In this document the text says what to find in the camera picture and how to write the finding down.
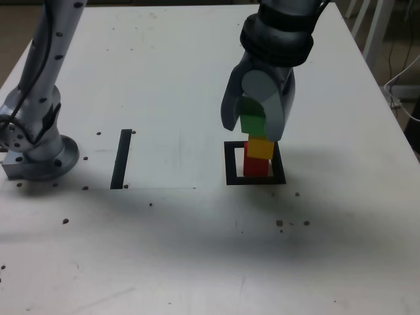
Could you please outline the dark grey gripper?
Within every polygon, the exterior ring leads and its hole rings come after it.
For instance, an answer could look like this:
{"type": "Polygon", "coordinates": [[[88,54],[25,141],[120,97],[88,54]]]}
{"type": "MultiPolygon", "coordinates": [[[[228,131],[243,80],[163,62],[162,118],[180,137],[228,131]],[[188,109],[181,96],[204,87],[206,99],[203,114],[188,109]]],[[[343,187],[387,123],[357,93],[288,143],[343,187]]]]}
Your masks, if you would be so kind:
{"type": "Polygon", "coordinates": [[[223,127],[229,131],[236,126],[243,92],[263,108],[268,140],[281,140],[295,98],[293,68],[273,66],[244,52],[230,74],[220,107],[223,127]]]}

